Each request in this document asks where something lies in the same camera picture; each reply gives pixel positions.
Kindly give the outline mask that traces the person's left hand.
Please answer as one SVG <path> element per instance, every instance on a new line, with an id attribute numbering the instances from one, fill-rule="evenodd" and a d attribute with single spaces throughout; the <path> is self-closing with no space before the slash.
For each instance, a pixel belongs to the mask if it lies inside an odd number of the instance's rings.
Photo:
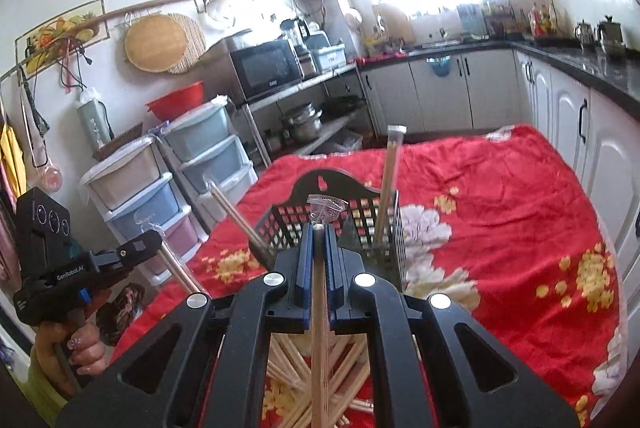
<path id="1" fill-rule="evenodd" d="M 77 377 L 96 377 L 106 370 L 105 347 L 98 327 L 91 323 L 75 328 L 73 324 L 43 322 L 37 328 L 35 362 L 53 389 L 70 399 L 77 391 L 58 360 L 58 344 L 63 347 L 63 354 L 68 354 L 68 365 Z"/>

